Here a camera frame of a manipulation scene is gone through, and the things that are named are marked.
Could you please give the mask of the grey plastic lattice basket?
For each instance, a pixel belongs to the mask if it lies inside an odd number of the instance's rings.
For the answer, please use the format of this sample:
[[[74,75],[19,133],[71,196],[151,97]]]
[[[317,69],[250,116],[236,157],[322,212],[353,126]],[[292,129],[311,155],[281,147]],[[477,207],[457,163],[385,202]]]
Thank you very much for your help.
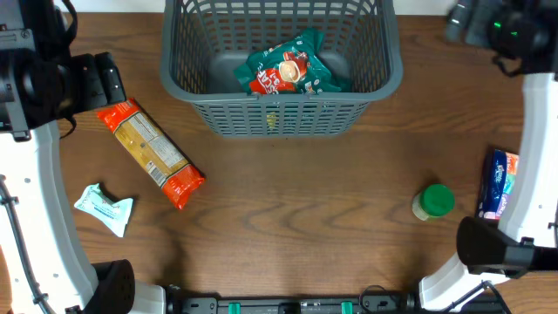
[[[234,69],[306,29],[324,34],[317,56],[348,92],[248,94]],[[223,136],[333,135],[348,130],[403,78],[391,0],[167,0],[160,77]]]

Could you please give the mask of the green lidded seasoning jar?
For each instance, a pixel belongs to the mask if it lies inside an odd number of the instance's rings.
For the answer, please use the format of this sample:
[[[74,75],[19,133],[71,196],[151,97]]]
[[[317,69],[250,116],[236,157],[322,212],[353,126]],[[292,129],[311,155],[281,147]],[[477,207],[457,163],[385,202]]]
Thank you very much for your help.
[[[443,217],[450,213],[454,206],[454,193],[443,184],[426,187],[412,200],[412,212],[421,221]]]

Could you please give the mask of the green Nescafe coffee bag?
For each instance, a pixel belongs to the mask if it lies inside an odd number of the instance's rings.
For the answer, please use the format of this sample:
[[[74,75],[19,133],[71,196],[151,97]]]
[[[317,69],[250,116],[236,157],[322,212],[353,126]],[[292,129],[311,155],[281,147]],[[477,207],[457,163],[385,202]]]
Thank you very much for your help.
[[[306,29],[288,42],[250,54],[234,75],[248,94],[348,92],[350,81],[338,78],[317,56],[324,34]]]

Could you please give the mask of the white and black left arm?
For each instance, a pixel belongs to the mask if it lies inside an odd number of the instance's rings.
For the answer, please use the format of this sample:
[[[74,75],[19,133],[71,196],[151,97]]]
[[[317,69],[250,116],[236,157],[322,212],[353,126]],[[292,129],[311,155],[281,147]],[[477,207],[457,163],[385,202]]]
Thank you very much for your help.
[[[70,2],[1,3],[1,249],[14,313],[163,313],[127,260],[91,263],[65,193],[58,121],[121,102],[111,54],[74,56]]]

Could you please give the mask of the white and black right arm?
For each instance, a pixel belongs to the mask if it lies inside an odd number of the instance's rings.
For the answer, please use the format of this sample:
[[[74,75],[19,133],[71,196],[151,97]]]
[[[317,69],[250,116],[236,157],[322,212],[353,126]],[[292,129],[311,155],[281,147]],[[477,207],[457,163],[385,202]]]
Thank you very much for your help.
[[[464,218],[456,253],[420,281],[407,307],[481,313],[487,302],[477,297],[484,290],[557,269],[557,3],[458,1],[446,37],[495,51],[493,63],[502,73],[524,78],[519,168],[500,219]]]

